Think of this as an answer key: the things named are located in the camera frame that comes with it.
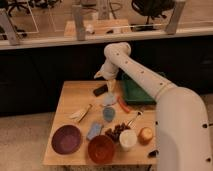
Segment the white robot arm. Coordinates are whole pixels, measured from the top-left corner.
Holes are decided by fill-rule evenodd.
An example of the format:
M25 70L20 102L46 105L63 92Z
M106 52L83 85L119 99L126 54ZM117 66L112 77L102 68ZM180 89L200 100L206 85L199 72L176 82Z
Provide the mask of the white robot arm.
M97 75L111 80L123 70L156 101L157 171L213 171L208 115L201 97L134 61L130 54L126 42L107 45Z

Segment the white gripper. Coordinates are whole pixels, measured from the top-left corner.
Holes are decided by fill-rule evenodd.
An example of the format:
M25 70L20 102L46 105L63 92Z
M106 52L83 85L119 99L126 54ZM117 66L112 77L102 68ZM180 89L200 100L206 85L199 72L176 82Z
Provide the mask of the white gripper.
M101 66L100 71L98 71L94 75L94 79L103 77L105 80L108 80L107 81L108 91L110 93L113 93L116 85L115 78L117 77L117 74L118 74L118 67L115 64L113 64L110 60L106 59L104 64Z

